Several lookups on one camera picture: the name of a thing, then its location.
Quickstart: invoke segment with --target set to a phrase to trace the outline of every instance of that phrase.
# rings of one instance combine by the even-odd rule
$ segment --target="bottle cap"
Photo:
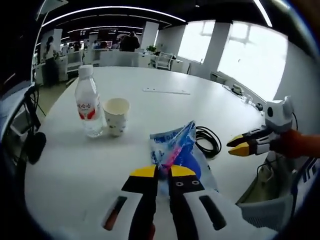
[[[87,78],[90,77],[94,73],[94,66],[91,64],[82,65],[78,69],[79,78]]]

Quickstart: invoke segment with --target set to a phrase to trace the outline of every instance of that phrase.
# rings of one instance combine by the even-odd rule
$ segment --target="white tabletop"
[[[28,164],[25,173],[27,207],[45,230],[76,228],[90,206],[106,193],[120,190],[134,169],[150,165],[149,134],[173,130],[191,120],[213,130],[222,151],[209,165],[220,193],[233,203],[250,186],[267,156],[228,154],[227,142],[260,127],[264,118],[218,83],[139,67],[95,67],[94,79],[101,101],[129,100],[128,130],[115,139],[85,137],[74,96],[78,81],[65,90],[40,127],[47,139],[41,158],[35,165]],[[190,95],[145,92],[145,88],[184,90]],[[159,208],[169,211],[169,206]],[[155,222],[163,220],[161,214],[157,210]],[[161,226],[155,226],[157,239]],[[160,232],[162,239],[164,233],[171,234],[168,227]]]

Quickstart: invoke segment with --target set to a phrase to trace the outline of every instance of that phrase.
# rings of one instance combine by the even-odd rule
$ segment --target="water bottle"
[[[95,138],[103,132],[103,115],[96,83],[93,79],[94,67],[82,65],[78,69],[79,81],[75,89],[75,101],[84,131]]]

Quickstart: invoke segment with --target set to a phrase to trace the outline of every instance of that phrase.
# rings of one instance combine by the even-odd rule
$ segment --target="floor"
[[[45,114],[47,114],[51,107],[55,104],[61,94],[66,90],[66,83],[62,82],[51,88],[40,87],[39,89],[39,106],[42,108]],[[40,121],[44,120],[43,114],[38,110],[38,116]],[[257,181],[254,181],[251,187],[244,193],[243,197],[239,199],[239,203],[255,203],[273,199],[272,190],[273,183],[269,185],[264,184],[259,177]]]

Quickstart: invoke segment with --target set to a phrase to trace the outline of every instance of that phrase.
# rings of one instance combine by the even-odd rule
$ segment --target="window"
[[[218,71],[265,101],[274,99],[286,65],[288,38],[269,28],[235,22]]]
[[[205,60],[215,21],[194,21],[185,26],[178,56],[203,63]]]

